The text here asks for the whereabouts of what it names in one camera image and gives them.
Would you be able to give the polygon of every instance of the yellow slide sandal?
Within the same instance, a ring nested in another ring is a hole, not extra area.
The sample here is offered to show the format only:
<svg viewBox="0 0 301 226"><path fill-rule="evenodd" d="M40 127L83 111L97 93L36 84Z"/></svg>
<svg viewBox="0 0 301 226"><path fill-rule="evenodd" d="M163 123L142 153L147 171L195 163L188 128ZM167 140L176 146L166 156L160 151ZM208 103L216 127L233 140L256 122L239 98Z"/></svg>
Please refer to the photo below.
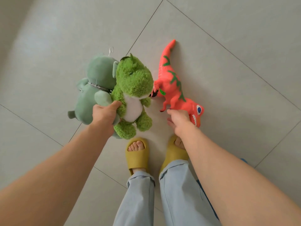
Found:
<svg viewBox="0 0 301 226"><path fill-rule="evenodd" d="M144 150L129 152L128 148L130 147L130 145L132 145L133 142L137 142L137 141L141 141L143 143ZM130 170L131 175L133 175L133 168L145 168L146 172L149 173L148 157L149 157L149 148L146 139L137 137L129 141L126 147L126 161L128 163L128 168Z"/></svg>
<svg viewBox="0 0 301 226"><path fill-rule="evenodd" d="M172 161L182 159L182 160L188 160L189 156L186 150L183 150L182 148L179 148L175 145L175 140L177 139L176 135L173 135L167 144L167 151L165 160L161 166L159 174L163 171L163 169Z"/></svg>

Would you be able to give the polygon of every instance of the light blue jeans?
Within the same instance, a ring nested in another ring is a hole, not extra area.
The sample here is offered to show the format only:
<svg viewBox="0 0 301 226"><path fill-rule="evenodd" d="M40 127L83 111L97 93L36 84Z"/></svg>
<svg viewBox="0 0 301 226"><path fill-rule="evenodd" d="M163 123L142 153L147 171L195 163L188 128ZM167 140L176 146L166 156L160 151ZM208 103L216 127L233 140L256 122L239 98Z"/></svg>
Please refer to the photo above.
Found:
<svg viewBox="0 0 301 226"><path fill-rule="evenodd" d="M167 226L221 225L187 161L169 163L159 181ZM129 178L127 187L113 225L153 226L154 178L139 171Z"/></svg>

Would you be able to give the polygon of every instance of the white plush belly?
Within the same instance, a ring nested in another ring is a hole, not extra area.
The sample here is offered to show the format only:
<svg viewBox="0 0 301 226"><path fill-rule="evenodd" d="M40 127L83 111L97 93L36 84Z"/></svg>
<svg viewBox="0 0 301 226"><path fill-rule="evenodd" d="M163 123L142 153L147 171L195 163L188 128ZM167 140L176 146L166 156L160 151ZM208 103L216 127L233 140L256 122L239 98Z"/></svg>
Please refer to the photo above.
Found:
<svg viewBox="0 0 301 226"><path fill-rule="evenodd" d="M123 96L124 100L126 101L126 114L123 119L128 122L134 122L141 115L143 105L141 104L139 98L131 98L126 94Z"/></svg>

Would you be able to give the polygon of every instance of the rubber dinosaur toy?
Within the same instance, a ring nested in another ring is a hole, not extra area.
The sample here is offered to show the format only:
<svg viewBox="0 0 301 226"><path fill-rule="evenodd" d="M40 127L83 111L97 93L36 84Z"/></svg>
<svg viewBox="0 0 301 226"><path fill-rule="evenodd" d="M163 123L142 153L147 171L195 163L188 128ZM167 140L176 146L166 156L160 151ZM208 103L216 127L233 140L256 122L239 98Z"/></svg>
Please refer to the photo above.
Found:
<svg viewBox="0 0 301 226"><path fill-rule="evenodd" d="M117 109L121 121L114 129L121 138L129 140L136 135L133 123L142 132L152 126L152 119L146 114L144 106L149 107L151 104L148 96L153 88L153 77L149 69L132 54L121 59L115 77L116 86L111 97L113 101L121 101L122 105Z"/></svg>
<svg viewBox="0 0 301 226"><path fill-rule="evenodd" d="M100 55L94 58L87 70L87 78L81 79L77 83L77 89L80 91L75 109L68 111L70 119L77 118L83 124L90 124L93 120L92 110L95 104L108 106L112 103L111 91L116 85L116 79L113 77L114 64L118 63L112 57ZM117 115L113 124L120 120Z"/></svg>
<svg viewBox="0 0 301 226"><path fill-rule="evenodd" d="M201 115L204 113L204 108L195 103L193 100L184 97L182 85L179 77L170 65L170 52L175 46L175 40L171 41L163 50L159 63L158 80L154 81L151 97L165 97L163 109L170 105L171 109L186 110L189 114L190 121L197 127L201 125Z"/></svg>

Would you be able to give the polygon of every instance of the green dinosaur plush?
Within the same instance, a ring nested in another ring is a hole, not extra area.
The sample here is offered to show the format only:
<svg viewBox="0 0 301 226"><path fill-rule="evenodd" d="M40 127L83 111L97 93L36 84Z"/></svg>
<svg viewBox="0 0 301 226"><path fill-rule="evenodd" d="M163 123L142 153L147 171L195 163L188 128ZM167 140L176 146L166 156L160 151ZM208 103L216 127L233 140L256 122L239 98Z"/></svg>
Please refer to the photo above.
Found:
<svg viewBox="0 0 301 226"><path fill-rule="evenodd" d="M116 86L111 97L113 101L122 102L117 109L117 114L122 119L114 129L121 138L129 140L136 135L133 123L142 132L152 126L152 119L146 114L144 106L149 107L151 104L148 96L153 89L153 77L149 69L132 54L130 57L123 57L120 63L115 62L114 66Z"/></svg>
<svg viewBox="0 0 301 226"><path fill-rule="evenodd" d="M118 63L114 58L105 55L98 56L90 62L87 78L77 83L80 94L75 110L68 111L70 119L77 118L84 124L90 124L93 120L92 111L95 104L107 106L112 103L110 92L116 85L116 79L113 77L113 73L116 72L114 62ZM114 124L119 120L117 115Z"/></svg>

